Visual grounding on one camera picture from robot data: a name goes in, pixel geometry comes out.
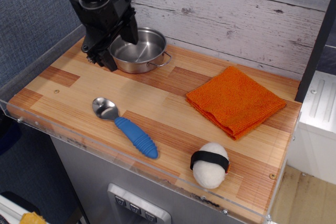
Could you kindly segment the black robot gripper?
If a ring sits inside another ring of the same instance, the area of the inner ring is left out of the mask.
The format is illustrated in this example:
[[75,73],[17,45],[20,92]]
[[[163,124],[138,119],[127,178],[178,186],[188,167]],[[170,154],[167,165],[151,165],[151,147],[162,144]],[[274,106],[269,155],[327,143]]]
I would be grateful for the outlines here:
[[109,45],[118,36],[134,45],[139,40],[135,9],[131,6],[131,0],[70,2],[86,29],[82,51],[87,54],[88,61],[106,67],[111,72],[116,71],[118,67],[107,49]]

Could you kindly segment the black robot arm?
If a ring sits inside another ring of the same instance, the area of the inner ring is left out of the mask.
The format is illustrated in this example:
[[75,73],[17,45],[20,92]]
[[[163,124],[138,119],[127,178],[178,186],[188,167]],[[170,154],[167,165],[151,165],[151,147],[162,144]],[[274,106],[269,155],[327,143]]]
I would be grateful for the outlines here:
[[87,59],[115,71],[117,65],[109,53],[112,42],[120,36],[132,44],[138,42],[138,26],[131,0],[70,0],[86,29],[81,50]]

